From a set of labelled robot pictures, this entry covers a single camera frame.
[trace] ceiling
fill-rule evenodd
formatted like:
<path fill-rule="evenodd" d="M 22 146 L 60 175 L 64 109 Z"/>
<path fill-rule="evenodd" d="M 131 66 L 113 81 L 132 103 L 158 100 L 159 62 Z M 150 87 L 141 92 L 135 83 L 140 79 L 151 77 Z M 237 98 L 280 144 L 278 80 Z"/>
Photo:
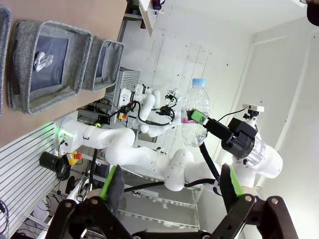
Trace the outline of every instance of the ceiling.
<path fill-rule="evenodd" d="M 242 29 L 259 32 L 306 16 L 299 0 L 167 0 L 180 9 L 198 11 Z"/>

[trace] plastic bottle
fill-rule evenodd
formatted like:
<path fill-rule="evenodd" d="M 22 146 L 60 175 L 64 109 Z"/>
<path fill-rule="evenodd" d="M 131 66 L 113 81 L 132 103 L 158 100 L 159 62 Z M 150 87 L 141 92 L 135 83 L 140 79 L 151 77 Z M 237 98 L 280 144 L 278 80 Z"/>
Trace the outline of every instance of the plastic bottle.
<path fill-rule="evenodd" d="M 204 90 L 206 81 L 194 78 L 181 108 L 181 130 L 183 142 L 189 147 L 199 147 L 206 138 L 207 130 L 197 122 L 188 120 L 187 111 L 198 110 L 209 114 L 209 97 Z"/>

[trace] bolt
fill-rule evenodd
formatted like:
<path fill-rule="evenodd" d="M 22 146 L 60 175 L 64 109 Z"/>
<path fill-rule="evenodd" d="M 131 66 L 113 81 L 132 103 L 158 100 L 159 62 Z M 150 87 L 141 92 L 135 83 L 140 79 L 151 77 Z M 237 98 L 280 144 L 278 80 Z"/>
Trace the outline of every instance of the bolt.
<path fill-rule="evenodd" d="M 271 202 L 272 202 L 273 204 L 277 204 L 277 203 L 278 203 L 278 200 L 277 200 L 276 198 L 273 198 L 273 199 L 271 200 Z"/>
<path fill-rule="evenodd" d="M 247 201 L 247 202 L 251 202 L 251 200 L 253 200 L 250 196 L 246 196 L 245 197 L 245 200 Z"/>
<path fill-rule="evenodd" d="M 70 207 L 72 206 L 72 203 L 66 202 L 66 203 L 65 203 L 65 206 L 66 206 L 67 208 L 70 208 Z"/>
<path fill-rule="evenodd" d="M 98 204 L 98 200 L 96 200 L 96 199 L 93 198 L 93 199 L 91 199 L 91 203 L 92 203 L 92 204 Z"/>

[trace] wooden tabletop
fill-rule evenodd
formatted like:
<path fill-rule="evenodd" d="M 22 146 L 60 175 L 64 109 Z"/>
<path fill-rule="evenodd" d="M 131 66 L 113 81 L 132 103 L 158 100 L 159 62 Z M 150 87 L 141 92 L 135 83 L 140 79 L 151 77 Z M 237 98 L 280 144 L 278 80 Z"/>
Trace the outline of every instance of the wooden tabletop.
<path fill-rule="evenodd" d="M 125 0 L 0 0 L 11 9 L 13 28 L 19 19 L 56 20 L 86 29 L 93 35 L 117 40 L 127 2 Z M 81 106 L 102 98 L 105 90 L 81 92 L 36 115 L 26 115 L 8 107 L 4 93 L 3 115 L 0 119 L 0 148 L 26 133 L 59 118 Z"/>

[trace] black cylinder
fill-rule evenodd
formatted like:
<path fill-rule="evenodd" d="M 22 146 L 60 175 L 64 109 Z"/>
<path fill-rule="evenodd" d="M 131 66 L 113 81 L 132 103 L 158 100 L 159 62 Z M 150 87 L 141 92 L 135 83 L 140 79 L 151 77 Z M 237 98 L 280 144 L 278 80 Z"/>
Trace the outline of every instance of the black cylinder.
<path fill-rule="evenodd" d="M 48 152 L 43 152 L 40 156 L 40 165 L 53 172 L 59 172 L 62 168 L 62 160 L 58 156 L 55 156 Z"/>

